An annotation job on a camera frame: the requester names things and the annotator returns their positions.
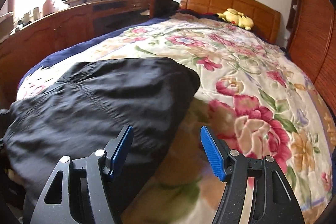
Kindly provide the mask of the black large jacket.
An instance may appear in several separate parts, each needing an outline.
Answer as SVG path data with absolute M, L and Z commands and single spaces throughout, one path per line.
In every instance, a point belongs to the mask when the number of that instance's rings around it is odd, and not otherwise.
M 120 176 L 107 185 L 122 215 L 165 158 L 200 86 L 169 58 L 81 62 L 39 94 L 1 110 L 1 137 L 26 190 L 23 221 L 58 160 L 89 156 L 131 125 L 134 141 Z

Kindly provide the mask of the wooden chair with dark clothes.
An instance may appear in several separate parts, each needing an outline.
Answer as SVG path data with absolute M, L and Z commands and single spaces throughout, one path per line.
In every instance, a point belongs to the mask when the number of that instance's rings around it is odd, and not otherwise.
M 149 16 L 151 18 L 159 18 L 173 11 L 177 11 L 180 4 L 174 0 L 151 0 L 149 6 Z

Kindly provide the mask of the floral bed blanket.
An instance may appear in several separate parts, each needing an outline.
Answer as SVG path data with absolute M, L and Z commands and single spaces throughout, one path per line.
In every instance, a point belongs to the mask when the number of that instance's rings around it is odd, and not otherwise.
M 223 77 L 202 83 L 169 152 L 122 214 L 124 223 L 211 223 L 225 184 L 214 176 L 199 142 L 208 125 L 249 157 L 271 155 L 285 173 L 306 223 L 332 199 L 335 120 L 310 78 L 293 62 L 276 81 L 244 88 Z

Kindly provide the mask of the wooden desk cabinet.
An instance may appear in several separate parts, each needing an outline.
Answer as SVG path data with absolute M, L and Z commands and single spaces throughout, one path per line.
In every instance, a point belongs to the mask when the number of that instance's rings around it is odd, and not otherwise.
M 14 102 L 22 77 L 46 56 L 147 20 L 151 0 L 93 2 L 45 16 L 1 43 L 1 106 Z

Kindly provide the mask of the wooden slatted wardrobe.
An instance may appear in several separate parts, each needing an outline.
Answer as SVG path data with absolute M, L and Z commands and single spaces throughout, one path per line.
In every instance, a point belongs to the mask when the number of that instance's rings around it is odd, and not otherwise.
M 335 8 L 329 0 L 298 0 L 289 54 L 335 111 Z

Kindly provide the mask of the wooden bed headboard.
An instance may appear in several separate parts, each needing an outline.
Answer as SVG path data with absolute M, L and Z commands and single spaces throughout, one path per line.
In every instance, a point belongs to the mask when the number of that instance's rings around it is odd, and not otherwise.
M 280 12 L 255 0 L 181 0 L 181 8 L 200 14 L 217 14 L 229 8 L 242 12 L 254 22 L 252 31 L 271 44 L 276 44 L 280 30 Z

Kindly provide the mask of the yellow Pikachu plush toy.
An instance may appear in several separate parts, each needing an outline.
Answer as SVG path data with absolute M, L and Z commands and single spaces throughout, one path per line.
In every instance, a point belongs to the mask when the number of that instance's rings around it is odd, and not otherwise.
M 251 31 L 254 27 L 254 22 L 251 18 L 232 8 L 227 9 L 223 13 L 217 13 L 217 16 L 225 22 L 243 28 L 247 31 Z

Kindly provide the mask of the pink bottle on windowsill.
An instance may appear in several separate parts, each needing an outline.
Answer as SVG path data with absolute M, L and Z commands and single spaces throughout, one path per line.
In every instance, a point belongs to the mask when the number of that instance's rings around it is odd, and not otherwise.
M 53 14 L 55 11 L 54 2 L 52 0 L 45 0 L 42 6 L 42 15 L 47 16 Z

